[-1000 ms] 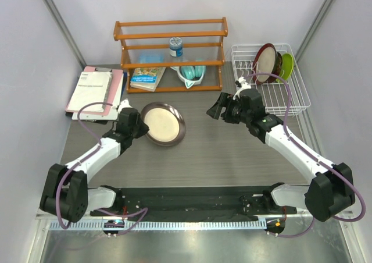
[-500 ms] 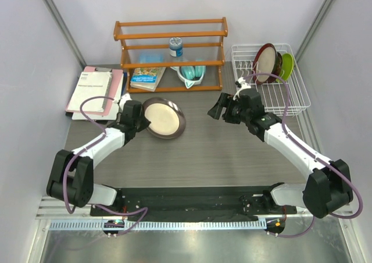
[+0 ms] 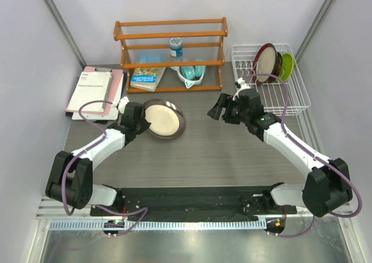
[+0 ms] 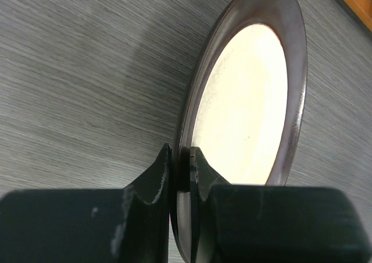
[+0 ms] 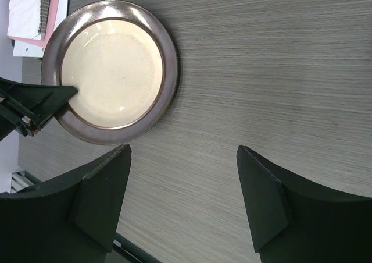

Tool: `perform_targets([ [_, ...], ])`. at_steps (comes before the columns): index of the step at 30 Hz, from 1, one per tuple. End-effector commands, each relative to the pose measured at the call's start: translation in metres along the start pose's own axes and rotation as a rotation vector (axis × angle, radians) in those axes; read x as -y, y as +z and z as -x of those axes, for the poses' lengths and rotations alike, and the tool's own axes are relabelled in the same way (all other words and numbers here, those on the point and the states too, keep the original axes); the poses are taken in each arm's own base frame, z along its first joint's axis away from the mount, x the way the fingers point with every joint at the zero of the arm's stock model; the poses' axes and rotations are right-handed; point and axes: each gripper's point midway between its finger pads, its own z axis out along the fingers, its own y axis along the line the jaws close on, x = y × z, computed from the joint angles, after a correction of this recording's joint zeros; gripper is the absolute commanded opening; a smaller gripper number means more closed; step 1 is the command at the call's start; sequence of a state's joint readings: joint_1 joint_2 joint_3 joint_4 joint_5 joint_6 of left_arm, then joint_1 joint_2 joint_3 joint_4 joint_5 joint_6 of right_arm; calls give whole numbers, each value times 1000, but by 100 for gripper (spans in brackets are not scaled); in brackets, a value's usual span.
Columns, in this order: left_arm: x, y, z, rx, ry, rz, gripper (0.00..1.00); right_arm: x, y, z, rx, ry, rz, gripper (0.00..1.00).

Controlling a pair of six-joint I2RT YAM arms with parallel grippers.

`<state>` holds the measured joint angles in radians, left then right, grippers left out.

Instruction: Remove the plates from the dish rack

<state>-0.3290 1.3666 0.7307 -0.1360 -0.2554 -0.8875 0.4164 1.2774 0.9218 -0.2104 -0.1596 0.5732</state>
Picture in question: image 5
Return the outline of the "brown rimmed cream plate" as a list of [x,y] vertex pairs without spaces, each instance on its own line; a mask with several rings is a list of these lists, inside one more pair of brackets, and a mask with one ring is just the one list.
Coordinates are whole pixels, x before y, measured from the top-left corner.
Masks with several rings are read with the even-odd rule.
[[86,142],[108,145],[143,135],[163,116],[179,72],[176,46],[154,14],[104,0],[58,25],[45,47],[41,81],[75,87],[57,121]]

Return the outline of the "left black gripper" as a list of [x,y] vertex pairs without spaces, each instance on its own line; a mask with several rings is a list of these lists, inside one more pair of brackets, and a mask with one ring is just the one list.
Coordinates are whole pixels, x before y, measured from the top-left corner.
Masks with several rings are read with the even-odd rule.
[[1,140],[14,130],[34,137],[77,93],[73,86],[31,85],[1,78]]

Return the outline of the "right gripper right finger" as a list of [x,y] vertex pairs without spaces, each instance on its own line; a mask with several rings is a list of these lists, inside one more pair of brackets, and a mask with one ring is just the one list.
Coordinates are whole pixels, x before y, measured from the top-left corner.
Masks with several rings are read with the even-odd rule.
[[315,183],[244,145],[237,168],[262,262],[371,261],[371,198]]

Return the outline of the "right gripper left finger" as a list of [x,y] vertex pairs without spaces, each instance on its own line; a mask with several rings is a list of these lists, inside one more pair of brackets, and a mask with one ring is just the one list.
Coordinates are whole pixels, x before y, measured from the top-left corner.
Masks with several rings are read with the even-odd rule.
[[104,262],[131,167],[121,145],[17,193],[1,194],[2,262]]

